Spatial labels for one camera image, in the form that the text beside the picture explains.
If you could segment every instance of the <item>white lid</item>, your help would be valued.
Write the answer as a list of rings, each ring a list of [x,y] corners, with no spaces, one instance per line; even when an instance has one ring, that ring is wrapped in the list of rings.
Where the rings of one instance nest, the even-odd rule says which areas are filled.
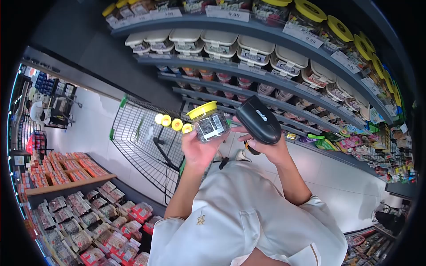
[[[176,43],[194,43],[200,38],[202,32],[202,29],[174,29],[169,35],[169,40]]]
[[[299,75],[300,70],[298,70],[298,71],[296,71],[296,72],[294,72],[294,73],[290,73],[290,72],[288,72],[288,71],[285,71],[284,69],[281,69],[281,68],[277,67],[277,66],[276,66],[277,62],[278,62],[278,60],[277,60],[276,54],[275,54],[275,53],[271,54],[271,66],[272,66],[272,68],[273,68],[273,69],[275,69],[275,70],[277,70],[277,71],[279,71],[279,72],[287,72],[287,74],[288,74],[289,76],[291,76],[291,77],[295,77],[295,76],[298,76],[298,75]]]
[[[132,33],[127,37],[126,41],[124,42],[124,45],[133,46],[133,45],[140,44],[141,42],[144,41],[144,39],[149,33],[150,33],[149,31]]]
[[[311,69],[315,75],[324,77],[329,83],[336,82],[336,74],[311,59]]]
[[[304,69],[309,63],[309,59],[307,57],[279,45],[275,48],[275,54],[279,59],[285,62],[293,62],[294,66],[300,69]]]
[[[265,55],[272,54],[275,49],[275,44],[273,43],[245,35],[238,36],[238,45],[247,50],[257,50],[258,53]]]
[[[232,45],[231,48],[229,49],[229,54],[222,54],[222,53],[216,53],[216,52],[208,51],[207,50],[207,46],[204,46],[204,51],[206,53],[208,53],[208,54],[212,54],[213,58],[217,58],[217,59],[220,59],[221,57],[231,58],[237,52],[237,47],[238,47],[237,43],[235,43],[234,45]]]
[[[149,34],[145,37],[144,41],[148,43],[161,43],[164,42],[172,30],[171,29],[161,29],[157,31],[150,31]]]
[[[251,65],[251,64],[249,64],[249,61],[252,62],[252,63],[254,63],[254,65],[256,65],[256,66],[265,66],[265,65],[267,65],[269,63],[269,59],[271,58],[270,55],[267,55],[266,58],[265,58],[265,61],[262,62],[262,63],[261,62],[257,62],[257,61],[253,61],[253,60],[249,60],[249,59],[244,58],[244,57],[241,56],[241,47],[240,46],[238,47],[237,56],[238,56],[238,58],[241,61],[246,62],[249,66]]]
[[[224,31],[204,30],[201,40],[205,43],[215,42],[218,45],[231,46],[237,40],[238,34]]]

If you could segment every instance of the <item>sleeve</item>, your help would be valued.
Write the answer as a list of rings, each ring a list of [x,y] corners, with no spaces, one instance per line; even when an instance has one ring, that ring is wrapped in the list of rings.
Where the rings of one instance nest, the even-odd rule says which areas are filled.
[[[169,243],[175,232],[184,222],[185,220],[180,217],[168,217],[155,223],[147,266],[158,265],[157,262],[163,255],[164,247]]]

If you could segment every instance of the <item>food container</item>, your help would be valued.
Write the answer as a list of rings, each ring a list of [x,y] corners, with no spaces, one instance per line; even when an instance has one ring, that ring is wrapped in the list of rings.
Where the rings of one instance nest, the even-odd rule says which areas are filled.
[[[324,41],[321,48],[327,53],[333,54],[335,51],[345,51],[350,42],[354,40],[351,31],[334,16],[327,16],[327,25],[324,25],[319,37]]]
[[[252,12],[255,18],[269,26],[283,26],[287,21],[291,0],[254,0]]]
[[[275,53],[271,55],[272,73],[284,77],[299,75],[300,70],[307,67],[308,64],[309,59],[307,57],[278,45],[275,48]]]
[[[321,22],[327,20],[327,15],[318,6],[306,0],[294,0],[294,3],[295,6],[290,10],[288,21],[319,35],[322,29]]]
[[[237,56],[241,61],[246,61],[249,66],[267,65],[270,54],[275,49],[273,43],[245,35],[239,35],[237,42],[239,45]]]
[[[151,45],[151,50],[157,53],[170,52],[174,43],[169,40],[170,29],[162,29],[157,31],[150,31],[144,41]]]
[[[354,43],[346,51],[346,55],[352,63],[358,65],[362,70],[369,67],[369,61],[373,59],[373,54],[368,49],[367,43],[356,34],[354,35]]]
[[[176,51],[199,50],[198,42],[202,29],[174,29],[169,35],[169,40],[175,43]]]
[[[224,113],[217,109],[216,103],[217,101],[203,104],[187,113],[197,131],[197,139],[202,143],[218,138],[230,130]]]

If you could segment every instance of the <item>hand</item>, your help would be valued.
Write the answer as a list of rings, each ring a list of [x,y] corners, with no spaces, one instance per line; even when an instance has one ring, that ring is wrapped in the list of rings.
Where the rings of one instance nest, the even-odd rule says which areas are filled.
[[[236,118],[235,116],[232,117],[232,120],[234,120],[235,122],[241,123],[238,120],[238,118]],[[247,129],[243,126],[231,127],[231,131],[248,133]],[[238,138],[238,141],[245,141],[245,140],[248,140],[248,145],[250,147],[257,150],[258,152],[265,154],[268,160],[271,163],[275,164],[276,166],[284,165],[288,161],[288,159],[291,160],[290,154],[288,153],[287,144],[285,143],[285,138],[282,135],[278,143],[274,145],[266,145],[266,144],[260,143],[254,140],[250,134],[247,134]]]
[[[220,144],[228,137],[229,132],[205,144],[199,142],[196,135],[197,132],[193,130],[182,136],[182,151],[186,158],[185,167],[189,166],[196,171],[204,172],[216,155]]]

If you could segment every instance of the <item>barcode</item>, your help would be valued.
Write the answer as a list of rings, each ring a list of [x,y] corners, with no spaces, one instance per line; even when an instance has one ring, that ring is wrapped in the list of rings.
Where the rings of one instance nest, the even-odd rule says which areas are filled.
[[[223,129],[222,123],[220,123],[220,119],[217,115],[213,116],[213,121],[216,124],[217,129]]]

